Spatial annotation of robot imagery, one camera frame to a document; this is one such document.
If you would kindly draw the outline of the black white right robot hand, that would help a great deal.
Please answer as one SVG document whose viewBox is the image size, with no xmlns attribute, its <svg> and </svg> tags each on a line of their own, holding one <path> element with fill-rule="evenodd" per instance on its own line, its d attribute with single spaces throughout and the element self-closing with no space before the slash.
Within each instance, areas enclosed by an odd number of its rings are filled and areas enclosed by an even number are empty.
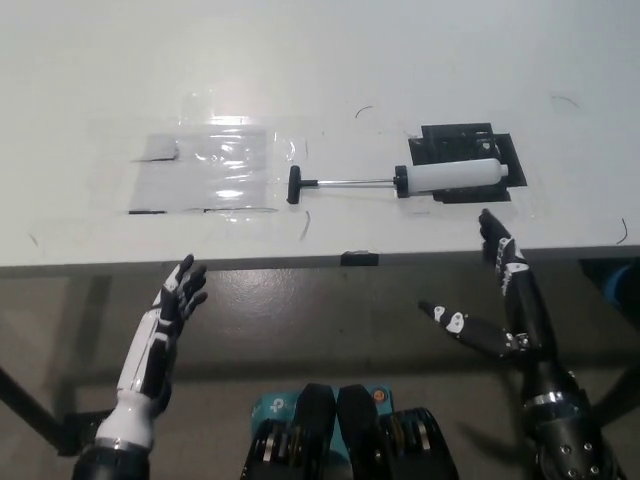
<svg viewBox="0 0 640 480">
<path fill-rule="evenodd" d="M 459 343 L 514 366 L 522 375 L 524 403 L 577 394 L 579 386 L 561 364 L 546 304 L 515 237 L 488 209 L 478 221 L 482 254 L 494 268 L 507 324 L 499 326 L 436 302 L 421 301 L 419 309 Z"/>
</svg>

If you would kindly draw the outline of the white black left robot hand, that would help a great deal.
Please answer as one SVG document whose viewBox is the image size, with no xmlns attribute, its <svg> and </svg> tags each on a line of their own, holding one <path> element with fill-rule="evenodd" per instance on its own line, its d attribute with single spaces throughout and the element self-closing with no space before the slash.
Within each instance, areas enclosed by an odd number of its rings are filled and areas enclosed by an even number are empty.
<svg viewBox="0 0 640 480">
<path fill-rule="evenodd" d="M 177 341 L 199 305 L 207 269 L 187 255 L 161 285 L 150 308 L 142 315 L 134 334 L 117 389 L 158 401 L 169 387 Z"/>
</svg>

